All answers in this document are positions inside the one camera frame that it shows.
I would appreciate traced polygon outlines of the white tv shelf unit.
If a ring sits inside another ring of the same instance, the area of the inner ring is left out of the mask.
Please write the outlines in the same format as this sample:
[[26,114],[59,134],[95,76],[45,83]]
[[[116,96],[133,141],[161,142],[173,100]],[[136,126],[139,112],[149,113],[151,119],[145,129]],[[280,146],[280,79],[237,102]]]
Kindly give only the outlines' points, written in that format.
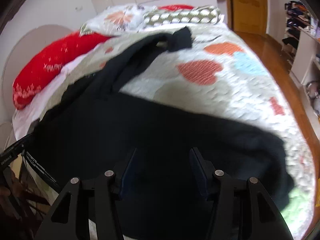
[[319,81],[319,66],[315,63],[319,52],[319,41],[307,31],[300,29],[300,38],[289,76],[296,85],[307,115],[319,122],[319,115],[313,108],[313,101],[307,93],[307,85]]

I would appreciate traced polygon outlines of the shoe rack with clutter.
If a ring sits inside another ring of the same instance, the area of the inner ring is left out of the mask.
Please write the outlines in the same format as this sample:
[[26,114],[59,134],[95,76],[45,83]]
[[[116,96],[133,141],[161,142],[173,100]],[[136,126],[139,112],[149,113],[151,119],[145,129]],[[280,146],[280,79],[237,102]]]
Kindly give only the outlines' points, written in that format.
[[299,41],[301,30],[310,31],[311,14],[307,7],[300,1],[289,1],[285,3],[286,27],[284,37],[281,40],[281,51],[286,54],[287,61],[293,65]]

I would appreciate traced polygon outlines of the red long pillow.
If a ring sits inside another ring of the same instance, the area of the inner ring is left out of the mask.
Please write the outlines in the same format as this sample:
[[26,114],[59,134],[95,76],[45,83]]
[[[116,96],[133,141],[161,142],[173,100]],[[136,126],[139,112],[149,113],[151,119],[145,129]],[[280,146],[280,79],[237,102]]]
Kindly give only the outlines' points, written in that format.
[[64,65],[88,53],[97,44],[109,40],[97,33],[80,35],[75,31],[42,49],[20,71],[12,84],[12,100],[17,110],[23,109],[46,87]]

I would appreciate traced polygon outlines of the wooden door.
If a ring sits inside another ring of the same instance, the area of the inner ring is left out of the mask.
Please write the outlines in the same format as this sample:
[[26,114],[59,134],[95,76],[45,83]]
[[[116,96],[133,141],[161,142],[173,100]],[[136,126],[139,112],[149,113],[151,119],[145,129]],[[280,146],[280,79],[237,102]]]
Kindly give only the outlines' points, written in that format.
[[234,31],[266,34],[267,0],[232,0],[232,8]]

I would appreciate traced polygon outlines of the white floral pillow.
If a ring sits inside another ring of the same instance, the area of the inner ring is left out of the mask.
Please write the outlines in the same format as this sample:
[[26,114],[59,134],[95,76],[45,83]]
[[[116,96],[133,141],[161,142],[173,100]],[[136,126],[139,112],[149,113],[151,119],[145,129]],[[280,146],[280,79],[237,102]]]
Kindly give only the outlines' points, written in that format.
[[87,20],[80,28],[80,36],[97,33],[116,36],[136,33],[144,28],[144,16],[157,10],[156,6],[125,4],[107,7],[94,18]]

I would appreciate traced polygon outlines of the green white spotted bolster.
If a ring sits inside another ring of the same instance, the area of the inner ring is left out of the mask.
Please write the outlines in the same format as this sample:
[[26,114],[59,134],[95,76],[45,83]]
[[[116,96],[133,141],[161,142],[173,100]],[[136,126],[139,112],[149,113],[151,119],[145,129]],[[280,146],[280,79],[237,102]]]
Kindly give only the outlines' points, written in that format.
[[147,27],[157,27],[166,24],[218,24],[223,21],[223,15],[218,7],[205,5],[193,9],[157,9],[144,15],[144,24]]

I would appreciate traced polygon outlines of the round beige headboard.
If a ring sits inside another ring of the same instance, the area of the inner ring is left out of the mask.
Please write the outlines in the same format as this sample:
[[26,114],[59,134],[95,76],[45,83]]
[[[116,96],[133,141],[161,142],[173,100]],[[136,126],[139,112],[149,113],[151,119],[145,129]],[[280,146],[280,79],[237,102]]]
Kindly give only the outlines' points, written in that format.
[[6,120],[11,120],[15,111],[12,101],[12,85],[16,76],[44,47],[71,32],[71,29],[62,25],[42,25],[27,32],[12,48],[1,76],[1,99],[4,102],[3,113],[6,114]]

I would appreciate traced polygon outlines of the heart pattern quilted bedspread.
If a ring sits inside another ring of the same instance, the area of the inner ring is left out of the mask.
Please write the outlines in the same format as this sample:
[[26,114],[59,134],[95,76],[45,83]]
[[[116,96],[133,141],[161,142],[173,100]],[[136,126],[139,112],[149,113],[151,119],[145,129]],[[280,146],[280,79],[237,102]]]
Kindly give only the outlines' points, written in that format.
[[[180,28],[178,24],[150,28],[97,44],[65,64],[42,63],[41,80],[46,87],[12,117],[15,137],[22,138],[33,121],[58,104],[68,85],[105,63],[149,34]],[[193,47],[163,54],[123,91],[158,103],[237,120],[276,134],[284,141],[286,168],[294,180],[283,217],[294,239],[301,239],[314,210],[315,167],[312,153],[293,112],[276,81],[257,55],[223,24],[192,25]]]

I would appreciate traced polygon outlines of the black pants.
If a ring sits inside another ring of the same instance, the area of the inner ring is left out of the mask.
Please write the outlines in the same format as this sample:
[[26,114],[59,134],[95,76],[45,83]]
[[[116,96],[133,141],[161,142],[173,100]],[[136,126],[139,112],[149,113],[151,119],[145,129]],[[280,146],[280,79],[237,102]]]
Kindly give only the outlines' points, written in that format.
[[120,91],[161,55],[191,47],[188,28],[134,43],[69,86],[27,142],[27,154],[59,194],[72,178],[96,178],[135,150],[117,203],[123,236],[210,239],[210,207],[193,178],[192,148],[232,178],[257,178],[280,212],[289,202],[293,179],[277,136]]

